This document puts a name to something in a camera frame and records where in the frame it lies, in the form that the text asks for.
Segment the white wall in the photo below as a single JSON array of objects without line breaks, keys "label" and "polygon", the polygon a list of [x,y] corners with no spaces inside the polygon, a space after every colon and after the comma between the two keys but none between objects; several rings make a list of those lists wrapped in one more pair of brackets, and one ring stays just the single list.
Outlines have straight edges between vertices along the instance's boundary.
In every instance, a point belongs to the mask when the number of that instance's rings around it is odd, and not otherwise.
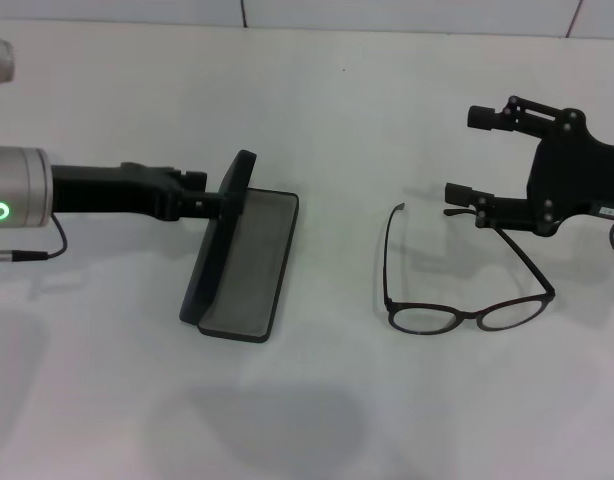
[{"label": "white wall", "polygon": [[242,27],[240,0],[0,0],[0,18]]},{"label": "white wall", "polygon": [[578,0],[245,0],[253,27],[564,36]]},{"label": "white wall", "polygon": [[571,36],[614,38],[614,0],[585,0]]}]

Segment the glasses lens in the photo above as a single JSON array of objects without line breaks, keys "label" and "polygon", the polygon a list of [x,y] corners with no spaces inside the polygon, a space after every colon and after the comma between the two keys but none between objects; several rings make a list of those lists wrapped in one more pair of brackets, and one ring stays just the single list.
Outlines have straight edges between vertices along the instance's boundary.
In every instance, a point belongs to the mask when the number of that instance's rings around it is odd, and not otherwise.
[{"label": "glasses lens", "polygon": [[489,328],[509,328],[530,319],[542,308],[538,301],[516,303],[488,313],[483,318],[483,325]]},{"label": "glasses lens", "polygon": [[430,333],[443,330],[454,322],[453,313],[426,308],[408,308],[394,317],[394,323],[410,332]]}]

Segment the eyeglasses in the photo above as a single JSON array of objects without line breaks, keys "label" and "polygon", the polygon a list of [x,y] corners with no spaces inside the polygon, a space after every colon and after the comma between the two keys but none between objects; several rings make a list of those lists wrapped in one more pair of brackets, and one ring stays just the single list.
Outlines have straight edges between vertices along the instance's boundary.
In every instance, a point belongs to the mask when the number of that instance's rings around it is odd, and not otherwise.
[{"label": "eyeglasses", "polygon": [[[383,294],[385,307],[389,312],[389,324],[395,329],[415,335],[438,335],[453,330],[465,319],[475,319],[481,330],[488,332],[507,330],[536,318],[556,296],[554,287],[551,286],[542,272],[538,270],[538,267],[520,249],[516,242],[499,228],[494,228],[496,233],[507,242],[523,263],[527,265],[527,268],[531,270],[531,273],[534,274],[534,277],[545,289],[545,293],[497,303],[478,312],[463,312],[445,305],[431,303],[394,302],[387,293],[387,242],[389,240],[391,220],[398,210],[403,210],[404,208],[405,204],[401,203],[392,210],[391,215],[389,215],[389,222],[387,222],[387,231],[385,232]],[[473,210],[462,208],[445,210],[444,213],[448,217],[461,214],[476,214]]]}]

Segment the white surface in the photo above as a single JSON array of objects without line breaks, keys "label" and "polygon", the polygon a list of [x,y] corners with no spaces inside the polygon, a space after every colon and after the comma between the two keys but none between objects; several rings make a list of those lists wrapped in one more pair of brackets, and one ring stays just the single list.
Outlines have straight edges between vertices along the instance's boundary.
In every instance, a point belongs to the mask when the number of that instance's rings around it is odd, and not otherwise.
[{"label": "white surface", "polygon": [[243,26],[240,0],[0,0],[0,18]]},{"label": "white surface", "polygon": [[475,309],[538,291],[493,232],[443,218],[443,185],[523,194],[536,141],[466,127],[470,105],[510,94],[580,107],[614,143],[614,42],[45,22],[0,36],[18,49],[0,144],[202,169],[211,188],[247,148],[253,186],[301,201],[263,345],[177,320],[200,221],[65,216],[65,256],[1,267],[0,480],[614,479],[609,222],[513,234],[557,291],[516,330],[402,334],[379,283],[405,201],[394,298]]},{"label": "white surface", "polygon": [[614,0],[585,0],[571,36],[614,38]]},{"label": "white surface", "polygon": [[578,0],[245,0],[250,27],[565,36]]}]

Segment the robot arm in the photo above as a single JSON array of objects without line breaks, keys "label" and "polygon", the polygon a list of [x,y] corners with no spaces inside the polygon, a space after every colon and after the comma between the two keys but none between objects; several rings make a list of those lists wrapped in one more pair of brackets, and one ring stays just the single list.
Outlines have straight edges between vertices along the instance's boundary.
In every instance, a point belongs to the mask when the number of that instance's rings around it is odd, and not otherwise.
[{"label": "robot arm", "polygon": [[526,200],[446,185],[447,203],[476,208],[477,227],[524,230],[549,237],[574,215],[614,220],[614,146],[589,133],[582,111],[558,110],[512,96],[500,113],[493,108],[471,107],[467,125],[540,138]]}]

